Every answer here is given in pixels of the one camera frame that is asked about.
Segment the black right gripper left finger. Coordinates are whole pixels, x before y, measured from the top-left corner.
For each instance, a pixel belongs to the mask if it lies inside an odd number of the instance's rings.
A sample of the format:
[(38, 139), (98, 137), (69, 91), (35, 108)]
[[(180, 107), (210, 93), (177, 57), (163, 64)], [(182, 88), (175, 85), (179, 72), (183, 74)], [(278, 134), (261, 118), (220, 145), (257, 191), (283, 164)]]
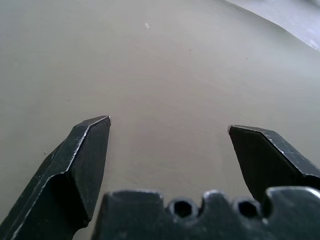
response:
[(75, 125), (42, 162), (0, 226), (3, 240), (71, 240), (93, 218), (111, 119)]

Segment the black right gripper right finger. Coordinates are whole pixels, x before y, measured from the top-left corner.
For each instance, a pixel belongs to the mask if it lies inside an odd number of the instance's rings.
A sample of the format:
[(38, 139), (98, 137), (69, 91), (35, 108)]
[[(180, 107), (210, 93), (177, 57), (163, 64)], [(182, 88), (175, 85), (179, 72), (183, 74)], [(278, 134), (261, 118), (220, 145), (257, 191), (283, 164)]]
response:
[(277, 132), (230, 125), (228, 135), (251, 195), (262, 201), (272, 187), (320, 188), (320, 169)]

